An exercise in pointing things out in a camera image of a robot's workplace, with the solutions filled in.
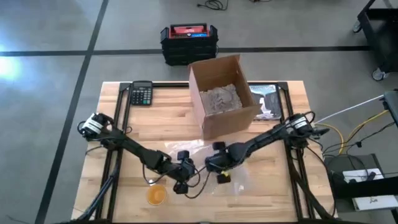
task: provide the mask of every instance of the open cardboard box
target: open cardboard box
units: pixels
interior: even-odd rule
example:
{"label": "open cardboard box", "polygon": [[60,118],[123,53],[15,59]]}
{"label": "open cardboard box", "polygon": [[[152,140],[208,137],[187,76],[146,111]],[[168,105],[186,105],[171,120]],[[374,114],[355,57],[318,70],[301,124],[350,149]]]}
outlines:
{"label": "open cardboard box", "polygon": [[[252,97],[248,82],[239,64],[239,55],[213,58],[189,65],[189,89],[193,110],[201,127],[202,137],[212,139],[248,128],[260,109]],[[242,108],[208,115],[200,97],[201,91],[234,84]]]}

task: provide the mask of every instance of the black toolbox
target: black toolbox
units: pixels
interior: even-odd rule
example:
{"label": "black toolbox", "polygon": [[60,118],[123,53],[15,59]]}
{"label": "black toolbox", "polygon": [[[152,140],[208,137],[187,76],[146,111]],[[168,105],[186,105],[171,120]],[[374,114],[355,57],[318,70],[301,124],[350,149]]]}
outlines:
{"label": "black toolbox", "polygon": [[217,41],[217,29],[207,24],[175,24],[160,33],[162,53],[171,66],[215,58]]}

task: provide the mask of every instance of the yellow cable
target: yellow cable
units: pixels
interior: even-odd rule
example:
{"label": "yellow cable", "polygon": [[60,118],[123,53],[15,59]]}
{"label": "yellow cable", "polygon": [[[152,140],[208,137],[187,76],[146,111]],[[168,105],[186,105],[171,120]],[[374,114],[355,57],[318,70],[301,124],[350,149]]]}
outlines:
{"label": "yellow cable", "polygon": [[331,128],[331,129],[335,130],[337,132],[337,134],[340,136],[340,144],[341,144],[340,150],[342,150],[344,148],[343,134],[336,127],[334,127],[334,126],[332,126],[330,124],[320,124],[320,123],[318,123],[316,125],[325,126],[325,127],[328,127],[328,128]]}
{"label": "yellow cable", "polygon": [[[353,134],[356,132],[356,130],[357,130],[358,128],[360,128],[362,125],[367,124],[368,122],[370,122],[370,121],[372,121],[372,120],[374,120],[374,119],[376,119],[376,118],[378,118],[378,117],[380,117],[380,116],[386,114],[387,112],[388,112],[388,110],[384,110],[383,112],[381,112],[381,113],[375,115],[374,117],[369,118],[369,119],[367,119],[366,121],[362,122],[360,125],[358,125],[357,127],[355,127],[355,128],[353,129],[353,131],[349,134],[348,139],[351,139],[352,136],[353,136]],[[338,154],[340,155],[342,152],[343,152],[343,148],[341,148],[341,149],[338,151]]]}

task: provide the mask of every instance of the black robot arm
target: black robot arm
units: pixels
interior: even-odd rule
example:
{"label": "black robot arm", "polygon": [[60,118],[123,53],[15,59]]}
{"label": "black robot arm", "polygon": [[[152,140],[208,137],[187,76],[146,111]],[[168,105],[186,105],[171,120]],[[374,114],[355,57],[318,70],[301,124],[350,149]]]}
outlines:
{"label": "black robot arm", "polygon": [[189,158],[188,151],[178,153],[177,159],[181,163],[173,163],[168,154],[159,150],[147,149],[126,136],[123,131],[114,125],[112,118],[102,113],[92,114],[84,121],[82,127],[78,126],[78,132],[87,141],[99,141],[103,147],[109,150],[123,148],[131,152],[148,169],[176,180],[174,191],[177,194],[188,192],[187,181],[195,174],[195,165]]}
{"label": "black robot arm", "polygon": [[287,140],[288,144],[295,148],[304,148],[308,145],[307,138],[320,136],[327,131],[329,129],[314,129],[305,114],[295,114],[246,142],[236,142],[227,147],[216,148],[218,152],[205,159],[206,169],[217,173],[233,169],[256,150],[282,139]]}

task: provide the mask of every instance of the white cable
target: white cable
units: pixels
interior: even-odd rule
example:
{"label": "white cable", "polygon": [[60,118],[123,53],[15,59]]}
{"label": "white cable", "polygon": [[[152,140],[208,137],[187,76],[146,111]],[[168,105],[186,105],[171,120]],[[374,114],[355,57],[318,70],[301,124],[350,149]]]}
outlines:
{"label": "white cable", "polygon": [[376,100],[376,99],[378,99],[378,98],[382,98],[383,96],[384,96],[384,95],[377,96],[377,97],[375,97],[375,98],[373,98],[373,99],[367,100],[367,101],[365,101],[365,102],[362,102],[362,103],[357,104],[357,105],[355,105],[355,106],[352,106],[352,107],[350,107],[350,108],[347,108],[347,109],[344,109],[344,110],[342,110],[342,111],[336,112],[336,113],[334,113],[334,114],[332,114],[332,115],[327,116],[326,118],[322,118],[322,119],[320,119],[319,121],[314,122],[314,124],[317,124],[317,123],[319,123],[319,122],[322,122],[322,121],[324,121],[324,120],[326,120],[326,119],[328,119],[328,118],[331,118],[332,116],[338,115],[338,114],[340,114],[340,113],[342,113],[342,112],[345,112],[345,111],[354,109],[354,108],[357,107],[357,106],[361,106],[361,105],[364,105],[365,103],[369,103],[370,101]]}

